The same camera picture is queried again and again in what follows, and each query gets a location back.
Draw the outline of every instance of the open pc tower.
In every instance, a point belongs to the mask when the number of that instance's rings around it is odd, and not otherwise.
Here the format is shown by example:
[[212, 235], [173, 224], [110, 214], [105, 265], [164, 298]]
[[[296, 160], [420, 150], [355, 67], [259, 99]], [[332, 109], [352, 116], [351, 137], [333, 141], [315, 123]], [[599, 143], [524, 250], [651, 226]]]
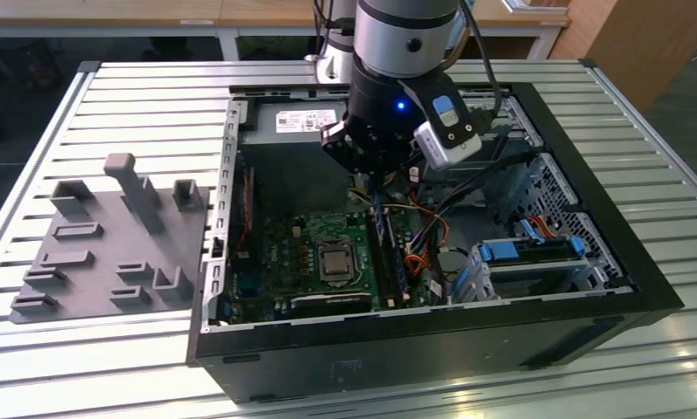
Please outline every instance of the open pc tower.
[[[564, 364], [682, 307], [534, 87], [502, 88], [482, 151], [388, 176], [389, 205], [320, 149], [345, 86], [231, 88], [188, 360], [235, 402]], [[435, 269], [411, 269], [411, 203], [526, 151], [444, 216]]]

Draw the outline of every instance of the slotted aluminum surface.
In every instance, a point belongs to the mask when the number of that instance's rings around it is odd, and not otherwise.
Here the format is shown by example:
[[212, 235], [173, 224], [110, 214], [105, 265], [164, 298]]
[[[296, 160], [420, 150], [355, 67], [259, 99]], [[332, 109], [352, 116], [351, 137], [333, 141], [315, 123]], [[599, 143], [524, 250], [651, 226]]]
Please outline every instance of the slotted aluminum surface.
[[[697, 179], [599, 71], [572, 61], [498, 61], [494, 71], [542, 93], [674, 285], [679, 313], [564, 367], [243, 406], [183, 364], [188, 311], [12, 325], [57, 179], [116, 189], [102, 159], [128, 151], [156, 187], [185, 177], [215, 194], [227, 87], [313, 81], [297, 62], [104, 64], [77, 75], [0, 213], [0, 417], [695, 417]], [[486, 80], [476, 62], [450, 73]]]

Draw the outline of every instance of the wooden desk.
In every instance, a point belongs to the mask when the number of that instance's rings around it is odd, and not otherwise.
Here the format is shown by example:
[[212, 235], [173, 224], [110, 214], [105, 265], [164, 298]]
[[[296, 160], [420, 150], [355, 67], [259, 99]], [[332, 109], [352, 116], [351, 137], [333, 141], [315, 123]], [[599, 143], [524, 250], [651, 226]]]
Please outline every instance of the wooden desk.
[[[522, 57], [546, 58], [563, 15], [508, 13], [500, 0], [472, 8], [486, 37], [531, 38]], [[240, 36], [313, 36], [311, 0], [0, 0], [0, 37], [219, 37], [239, 60]]]
[[[312, 0], [221, 0], [217, 24], [224, 59], [239, 59], [236, 38], [241, 36], [313, 36]], [[560, 28], [571, 19], [558, 14], [512, 14], [500, 0], [475, 0], [472, 15], [484, 37], [532, 38], [524, 56], [544, 59]]]
[[[500, 0], [475, 0], [472, 15], [480, 27], [564, 27], [566, 15], [511, 14]], [[312, 26], [312, 0], [221, 0], [221, 26]]]
[[215, 25], [221, 0], [0, 0], [0, 26]]

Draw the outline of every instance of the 3d printed holder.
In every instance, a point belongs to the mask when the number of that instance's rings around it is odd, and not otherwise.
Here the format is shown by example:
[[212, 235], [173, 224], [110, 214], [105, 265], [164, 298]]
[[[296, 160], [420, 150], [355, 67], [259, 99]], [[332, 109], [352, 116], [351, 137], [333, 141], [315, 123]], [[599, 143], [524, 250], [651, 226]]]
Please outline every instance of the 3d printed holder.
[[30, 323], [189, 308], [197, 278], [208, 189], [192, 180], [156, 190], [129, 154], [106, 156], [122, 192], [61, 181], [57, 213], [9, 320]]

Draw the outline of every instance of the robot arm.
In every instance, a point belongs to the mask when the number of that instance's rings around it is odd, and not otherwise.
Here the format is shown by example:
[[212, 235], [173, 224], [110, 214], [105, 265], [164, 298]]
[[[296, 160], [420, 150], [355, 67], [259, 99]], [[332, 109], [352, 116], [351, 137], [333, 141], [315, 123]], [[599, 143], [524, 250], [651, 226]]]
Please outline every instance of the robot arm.
[[323, 130], [324, 151], [353, 173], [396, 170], [411, 140], [436, 170], [480, 149], [492, 116], [468, 111], [444, 74], [459, 53], [443, 61], [462, 7], [458, 0], [357, 1], [348, 110]]

